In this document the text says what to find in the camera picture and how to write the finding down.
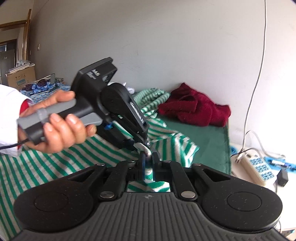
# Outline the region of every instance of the green striped cloth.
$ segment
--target green striped cloth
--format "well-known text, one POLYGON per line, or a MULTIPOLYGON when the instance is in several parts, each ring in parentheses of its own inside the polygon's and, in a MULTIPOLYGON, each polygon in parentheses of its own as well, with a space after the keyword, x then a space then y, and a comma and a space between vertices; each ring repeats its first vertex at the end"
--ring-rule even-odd
MULTIPOLYGON (((189 167, 198 147, 183 134, 170 130, 157 115, 157 106, 164 103, 169 93, 159 89, 143 90, 134 96, 136 103, 150 125, 149 141, 162 160, 178 161, 189 167)), ((121 126, 121 131, 130 136, 121 126)), ((116 166, 123 160, 136 160, 137 152, 118 149, 96 135, 83 144, 74 145, 60 153, 44 154, 24 147, 21 155, 14 158, 0 155, 0 236, 9 240, 20 232, 20 226, 13 215, 13 203, 25 190, 66 176, 96 163, 116 166)), ((152 171, 146 170, 145 181, 131 182, 128 191, 169 191, 169 184, 154 182, 152 171)))

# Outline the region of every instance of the metal screw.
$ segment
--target metal screw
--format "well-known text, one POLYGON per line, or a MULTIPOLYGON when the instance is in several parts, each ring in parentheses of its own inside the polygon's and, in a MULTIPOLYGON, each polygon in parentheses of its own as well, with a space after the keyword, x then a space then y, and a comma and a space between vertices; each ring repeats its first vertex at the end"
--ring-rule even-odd
POLYGON ((102 198, 113 198, 115 194, 111 191, 103 191, 100 193, 100 197, 102 198))
POLYGON ((194 198, 195 197, 195 193, 192 191, 184 191, 181 193, 181 196, 183 198, 194 198))

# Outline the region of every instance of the red towel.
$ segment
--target red towel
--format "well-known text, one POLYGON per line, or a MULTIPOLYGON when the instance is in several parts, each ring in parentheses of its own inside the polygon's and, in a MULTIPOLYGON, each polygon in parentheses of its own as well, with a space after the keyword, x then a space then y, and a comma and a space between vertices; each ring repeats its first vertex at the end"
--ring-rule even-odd
POLYGON ((172 91, 166 103, 158 106, 158 112, 191 125, 222 127, 231 114, 228 105, 215 104, 208 96, 185 83, 172 91))

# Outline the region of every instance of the white cloth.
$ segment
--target white cloth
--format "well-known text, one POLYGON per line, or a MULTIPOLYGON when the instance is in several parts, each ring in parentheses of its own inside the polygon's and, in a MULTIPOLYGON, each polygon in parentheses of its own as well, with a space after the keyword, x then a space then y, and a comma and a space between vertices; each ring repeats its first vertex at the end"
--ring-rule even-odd
MULTIPOLYGON (((0 146, 17 143, 17 122, 20 116, 20 107, 27 96, 18 90, 0 85, 0 146)), ((0 153, 18 156, 17 147, 0 150, 0 153)))

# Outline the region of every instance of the power strip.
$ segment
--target power strip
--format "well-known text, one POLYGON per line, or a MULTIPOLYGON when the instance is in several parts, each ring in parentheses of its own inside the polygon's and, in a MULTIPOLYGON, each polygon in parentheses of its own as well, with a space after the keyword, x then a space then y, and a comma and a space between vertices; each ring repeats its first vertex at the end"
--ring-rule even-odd
POLYGON ((276 176, 272 173, 269 165, 258 155, 247 153, 242 157, 240 163, 255 184, 269 187, 276 181, 276 176))

